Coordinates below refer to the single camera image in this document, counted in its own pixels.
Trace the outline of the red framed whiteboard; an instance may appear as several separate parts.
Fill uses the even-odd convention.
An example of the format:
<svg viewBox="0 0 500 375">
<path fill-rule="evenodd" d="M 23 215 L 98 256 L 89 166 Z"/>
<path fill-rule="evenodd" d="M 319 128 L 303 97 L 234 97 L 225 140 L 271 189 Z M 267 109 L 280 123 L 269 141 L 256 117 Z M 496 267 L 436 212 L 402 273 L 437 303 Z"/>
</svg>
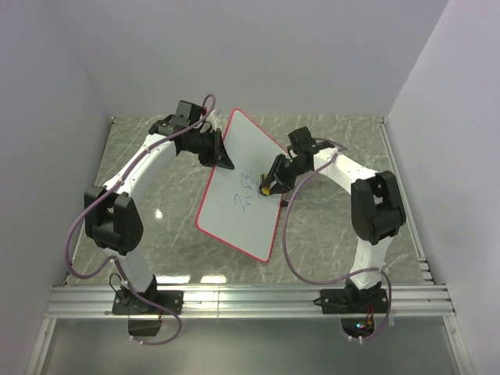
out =
<svg viewBox="0 0 500 375">
<path fill-rule="evenodd" d="M 282 197 L 259 192 L 260 179 L 284 148 L 240 109 L 223 134 L 232 170 L 214 167 L 195 225 L 204 234 L 267 263 L 277 232 Z"/>
</svg>

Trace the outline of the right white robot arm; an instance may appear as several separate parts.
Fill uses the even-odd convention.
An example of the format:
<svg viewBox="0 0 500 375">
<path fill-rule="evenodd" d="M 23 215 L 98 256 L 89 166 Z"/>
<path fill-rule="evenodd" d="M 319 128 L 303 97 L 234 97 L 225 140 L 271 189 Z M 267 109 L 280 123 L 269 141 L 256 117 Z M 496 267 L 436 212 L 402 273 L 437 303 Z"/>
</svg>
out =
<svg viewBox="0 0 500 375">
<path fill-rule="evenodd" d="M 314 138 L 308 127 L 292 131 L 288 139 L 286 153 L 279 154 L 269 172 L 261 176 L 261 195 L 297 195 L 305 183 L 321 174 L 350 197 L 351 222 L 358 238 L 354 263 L 349 274 L 342 277 L 346 285 L 340 296 L 328 297 L 325 303 L 343 313 L 363 313 L 378 302 L 389 303 L 388 292 L 381 287 L 384 261 L 406 222 L 395 175 L 358 164 L 344 154 L 345 146 Z"/>
</svg>

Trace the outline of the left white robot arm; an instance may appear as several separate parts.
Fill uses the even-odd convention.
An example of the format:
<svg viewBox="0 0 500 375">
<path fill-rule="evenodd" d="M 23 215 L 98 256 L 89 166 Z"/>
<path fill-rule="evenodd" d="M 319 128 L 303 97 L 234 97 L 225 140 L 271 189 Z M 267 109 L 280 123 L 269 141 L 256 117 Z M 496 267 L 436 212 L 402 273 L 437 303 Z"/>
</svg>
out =
<svg viewBox="0 0 500 375">
<path fill-rule="evenodd" d="M 144 226 L 137 203 L 159 172 L 181 152 L 197 155 L 203 166 L 234 168 L 223 145 L 222 117 L 221 111 L 213 110 L 194 129 L 182 115 L 156 121 L 141 148 L 117 175 L 85 191 L 84 205 L 90 210 L 85 234 L 119 263 L 127 284 L 120 288 L 118 299 L 134 313 L 149 314 L 160 302 L 156 277 L 138 247 Z"/>
</svg>

